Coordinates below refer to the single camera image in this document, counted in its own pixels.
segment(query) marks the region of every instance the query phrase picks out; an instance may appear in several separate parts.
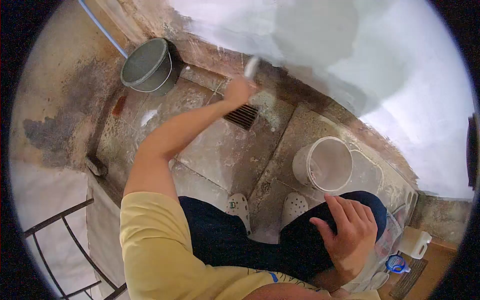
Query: foot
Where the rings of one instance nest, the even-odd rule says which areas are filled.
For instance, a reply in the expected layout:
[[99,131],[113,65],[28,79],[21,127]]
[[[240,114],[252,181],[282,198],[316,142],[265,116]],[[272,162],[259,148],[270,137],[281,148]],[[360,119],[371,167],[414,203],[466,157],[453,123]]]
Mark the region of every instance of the foot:
[[282,223],[280,225],[280,230],[290,224],[291,221],[295,220],[301,214],[305,213],[307,210],[308,204],[307,201],[305,201],[305,197],[297,192],[291,192],[288,194],[283,202]]
[[228,205],[225,212],[232,216],[239,216],[245,224],[247,234],[252,233],[252,230],[250,229],[248,202],[244,195],[240,193],[231,195],[228,198]]

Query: black bucket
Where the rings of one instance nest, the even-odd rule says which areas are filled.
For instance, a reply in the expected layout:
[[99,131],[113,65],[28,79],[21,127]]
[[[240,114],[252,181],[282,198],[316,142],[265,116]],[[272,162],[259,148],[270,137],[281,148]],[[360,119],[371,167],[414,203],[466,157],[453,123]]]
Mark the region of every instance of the black bucket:
[[141,44],[123,64],[120,79],[136,91],[165,95],[178,79],[167,41],[156,37]]

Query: metal railing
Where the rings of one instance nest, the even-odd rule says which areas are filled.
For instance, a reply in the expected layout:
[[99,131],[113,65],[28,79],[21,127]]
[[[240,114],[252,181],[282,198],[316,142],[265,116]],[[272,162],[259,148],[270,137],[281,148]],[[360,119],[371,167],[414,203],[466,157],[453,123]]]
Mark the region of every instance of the metal railing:
[[43,228],[45,228],[46,226],[52,224],[53,222],[55,221],[58,221],[58,220],[63,220],[63,223],[65,224],[65,227],[67,228],[68,230],[68,233],[70,234],[70,236],[72,237],[73,241],[75,242],[75,244],[77,245],[78,249],[80,250],[80,252],[83,254],[83,256],[85,257],[85,259],[89,262],[89,264],[93,267],[93,269],[95,270],[95,272],[97,272],[97,274],[113,289],[113,292],[108,295],[104,300],[114,300],[116,299],[118,296],[120,296],[126,289],[127,289],[127,284],[124,283],[122,284],[120,287],[117,287],[101,270],[100,268],[98,268],[98,266],[95,264],[95,262],[92,260],[92,258],[87,254],[87,252],[85,252],[85,250],[83,249],[83,247],[80,245],[80,242],[77,240],[77,237],[75,236],[75,234],[73,233],[72,229],[70,228],[70,226],[68,225],[68,222],[67,222],[67,219],[65,219],[66,216],[68,216],[69,214],[73,213],[73,212],[76,212],[77,210],[79,209],[82,209],[84,207],[86,207],[87,205],[90,205],[92,204],[94,201],[94,199],[89,199],[85,202],[82,202],[80,204],[77,204],[69,209],[66,209],[64,211],[62,211],[61,213],[59,214],[56,214],[54,215],[53,217],[50,217],[48,218],[47,220],[41,222],[41,223],[38,223],[37,225],[31,227],[30,229],[26,230],[24,232],[24,238],[28,238],[29,236],[33,236],[33,240],[35,242],[35,245],[36,245],[36,248],[38,249],[38,253],[40,254],[40,258],[42,259],[43,261],[43,264],[45,265],[45,268],[48,272],[48,274],[50,275],[50,277],[52,278],[52,281],[53,283],[55,284],[55,286],[57,287],[57,289],[59,290],[60,294],[61,294],[61,298],[60,299],[66,299],[68,300],[70,297],[73,297],[75,295],[78,295],[78,294],[81,294],[81,293],[85,293],[90,299],[92,299],[92,296],[89,295],[87,293],[87,290],[99,285],[102,281],[97,281],[89,286],[86,286],[84,288],[81,288],[79,289],[78,291],[75,291],[73,293],[70,293],[70,294],[65,294],[65,292],[63,291],[63,289],[60,287],[60,284],[58,283],[58,281],[55,279],[55,276],[53,275],[50,267],[48,266],[48,263],[47,261],[45,260],[45,257],[43,256],[43,252],[42,250],[40,249],[40,245],[38,244],[38,240],[36,238],[36,235],[35,233]]

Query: yellow t-shirt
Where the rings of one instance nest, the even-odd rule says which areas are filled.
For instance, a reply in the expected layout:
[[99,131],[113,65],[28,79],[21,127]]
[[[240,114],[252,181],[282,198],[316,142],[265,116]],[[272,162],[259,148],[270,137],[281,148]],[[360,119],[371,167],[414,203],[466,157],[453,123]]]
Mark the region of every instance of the yellow t-shirt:
[[123,198],[120,244],[128,292],[133,300],[240,300],[275,282],[317,290],[279,272],[205,265],[193,255],[181,206],[158,193],[134,192]]

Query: white wall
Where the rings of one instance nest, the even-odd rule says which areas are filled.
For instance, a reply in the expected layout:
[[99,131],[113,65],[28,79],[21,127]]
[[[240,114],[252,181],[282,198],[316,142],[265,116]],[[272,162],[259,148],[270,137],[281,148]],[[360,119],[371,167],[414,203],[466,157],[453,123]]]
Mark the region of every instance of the white wall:
[[[15,205],[24,231],[86,200],[87,176],[84,173],[41,168],[19,161],[11,163],[11,171]],[[85,212],[86,208],[82,208],[66,219],[82,247],[89,253]],[[93,268],[78,250],[62,220],[41,229],[36,237],[52,273],[66,294],[97,281]],[[61,296],[43,265],[32,236],[27,238],[27,243],[44,277],[49,279],[54,291]],[[95,300],[102,299],[98,287],[91,291]],[[83,293],[70,299],[89,298]]]
[[261,55],[329,95],[401,151],[428,194],[471,198],[471,84],[423,0],[169,0],[186,30]]

